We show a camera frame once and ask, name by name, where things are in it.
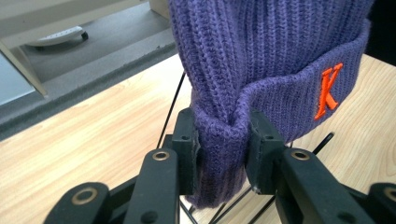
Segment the knit texture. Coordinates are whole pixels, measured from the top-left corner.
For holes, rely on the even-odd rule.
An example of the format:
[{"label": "knit texture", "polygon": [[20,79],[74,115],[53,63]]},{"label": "knit texture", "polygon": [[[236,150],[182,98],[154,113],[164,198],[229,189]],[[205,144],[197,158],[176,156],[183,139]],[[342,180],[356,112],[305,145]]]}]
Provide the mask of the knit texture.
[{"label": "knit texture", "polygon": [[[372,2],[169,0],[201,145],[192,204],[216,207],[241,189],[250,108],[286,142],[332,115],[355,84]],[[322,73],[340,63],[330,91],[338,106],[315,119]]]}]

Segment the beanie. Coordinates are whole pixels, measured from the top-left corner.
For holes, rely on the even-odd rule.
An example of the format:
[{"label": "beanie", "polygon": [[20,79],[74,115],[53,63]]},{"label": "beanie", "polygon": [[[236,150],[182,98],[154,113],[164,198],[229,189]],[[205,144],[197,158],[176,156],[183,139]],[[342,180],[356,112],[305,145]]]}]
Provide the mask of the beanie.
[{"label": "beanie", "polygon": [[356,82],[373,0],[169,0],[199,134],[197,208],[246,179],[249,113],[286,142],[331,116]]}]

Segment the wooden table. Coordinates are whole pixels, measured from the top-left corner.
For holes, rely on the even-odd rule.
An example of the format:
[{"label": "wooden table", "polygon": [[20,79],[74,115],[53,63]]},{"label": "wooden table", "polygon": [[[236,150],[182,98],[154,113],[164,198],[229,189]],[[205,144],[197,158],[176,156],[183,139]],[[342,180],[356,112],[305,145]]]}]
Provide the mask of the wooden table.
[{"label": "wooden table", "polygon": [[[111,189],[138,175],[156,147],[182,67],[174,56],[0,142],[0,223],[42,223],[61,196],[89,181]],[[185,80],[170,119],[190,103]],[[374,182],[396,182],[396,67],[363,56],[354,91],[338,111],[294,142],[312,150],[331,131],[319,158],[342,183],[367,192]],[[268,200],[253,193],[221,223],[246,223]],[[207,223],[216,210],[194,212]],[[259,223],[277,223],[272,206]],[[189,223],[181,213],[181,223]]]}]

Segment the embroidered logo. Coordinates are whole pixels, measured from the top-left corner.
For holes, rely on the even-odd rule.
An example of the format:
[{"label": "embroidered logo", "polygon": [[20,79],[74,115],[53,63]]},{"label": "embroidered logo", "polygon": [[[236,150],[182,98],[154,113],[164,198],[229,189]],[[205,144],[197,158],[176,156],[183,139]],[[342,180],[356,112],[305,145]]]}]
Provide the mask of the embroidered logo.
[{"label": "embroidered logo", "polygon": [[334,110],[338,106],[338,103],[335,102],[334,98],[332,98],[330,90],[332,89],[332,85],[334,84],[334,81],[337,78],[338,73],[340,72],[342,67],[343,64],[339,63],[334,68],[326,69],[322,73],[319,107],[318,113],[315,115],[315,119],[320,119],[326,114],[326,106],[329,107],[331,110]]}]

